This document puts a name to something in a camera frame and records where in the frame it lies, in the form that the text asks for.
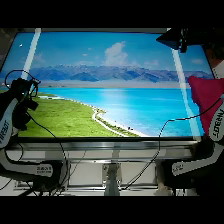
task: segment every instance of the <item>mountain range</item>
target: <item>mountain range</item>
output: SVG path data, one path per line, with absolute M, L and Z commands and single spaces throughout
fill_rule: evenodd
M 0 73 L 0 78 L 4 78 L 6 72 Z M 42 68 L 33 68 L 30 74 L 39 80 L 77 80 L 77 81 L 141 81 L 141 82 L 178 82 L 176 71 L 167 70 L 149 70 L 146 68 L 124 66 L 49 66 Z M 203 71 L 184 71 L 185 78 L 191 75 L 201 78 L 213 78 L 212 74 L 207 74 Z M 11 73 L 10 78 L 17 78 L 18 73 Z

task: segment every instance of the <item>sky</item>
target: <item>sky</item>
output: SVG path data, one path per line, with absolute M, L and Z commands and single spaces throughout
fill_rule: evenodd
M 23 69 L 34 33 L 17 34 L 3 71 Z M 65 65 L 137 66 L 175 71 L 172 51 L 156 41 L 159 34 L 106 32 L 41 33 L 32 68 Z M 211 73 L 201 46 L 180 53 L 184 71 Z

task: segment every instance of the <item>turquoise water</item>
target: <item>turquoise water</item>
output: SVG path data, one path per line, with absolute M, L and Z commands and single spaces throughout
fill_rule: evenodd
M 108 111 L 105 117 L 150 136 L 158 136 L 168 119 L 187 117 L 180 89 L 40 88 L 39 92 L 105 109 Z M 187 95 L 190 108 L 198 114 L 190 89 Z M 197 123 L 202 135 L 200 118 Z M 162 136 L 192 136 L 189 121 L 168 123 Z

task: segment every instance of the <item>pink fabric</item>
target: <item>pink fabric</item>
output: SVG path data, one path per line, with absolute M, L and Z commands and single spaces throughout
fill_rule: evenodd
M 224 79 L 203 79 L 191 76 L 188 82 L 191 86 L 192 99 L 199 106 L 200 113 L 211 107 L 224 93 Z M 207 113 L 200 116 L 202 127 L 207 135 L 212 118 L 221 104 L 220 100 Z

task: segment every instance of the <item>display screen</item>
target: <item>display screen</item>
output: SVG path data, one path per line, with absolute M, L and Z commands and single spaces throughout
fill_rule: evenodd
M 172 51 L 158 43 L 159 34 L 107 32 L 47 32 L 37 42 L 30 74 L 41 80 L 39 103 L 30 114 L 59 137 L 158 136 L 168 119 L 188 117 Z M 24 69 L 34 33 L 17 34 L 1 70 L 0 81 L 14 69 Z M 180 60 L 187 78 L 213 79 L 201 46 L 188 47 Z M 21 76 L 14 72 L 8 82 Z M 204 131 L 196 120 L 200 135 Z M 20 136 L 48 136 L 33 121 Z M 192 136 L 189 121 L 172 122 L 163 137 Z

